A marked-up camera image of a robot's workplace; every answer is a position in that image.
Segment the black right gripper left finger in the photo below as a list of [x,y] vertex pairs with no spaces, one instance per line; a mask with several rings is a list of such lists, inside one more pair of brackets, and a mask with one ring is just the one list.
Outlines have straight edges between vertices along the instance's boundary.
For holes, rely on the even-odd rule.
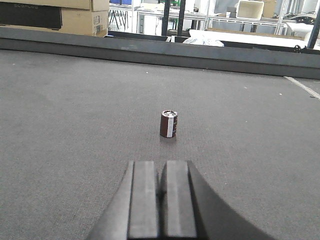
[[131,161],[88,240],[156,240],[160,237],[158,178],[152,161]]

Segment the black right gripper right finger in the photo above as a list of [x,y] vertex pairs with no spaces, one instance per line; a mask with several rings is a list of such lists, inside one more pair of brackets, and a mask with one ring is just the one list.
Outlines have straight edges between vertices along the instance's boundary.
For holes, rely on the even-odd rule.
[[271,240],[228,205],[188,161],[166,162],[161,176],[163,240]]

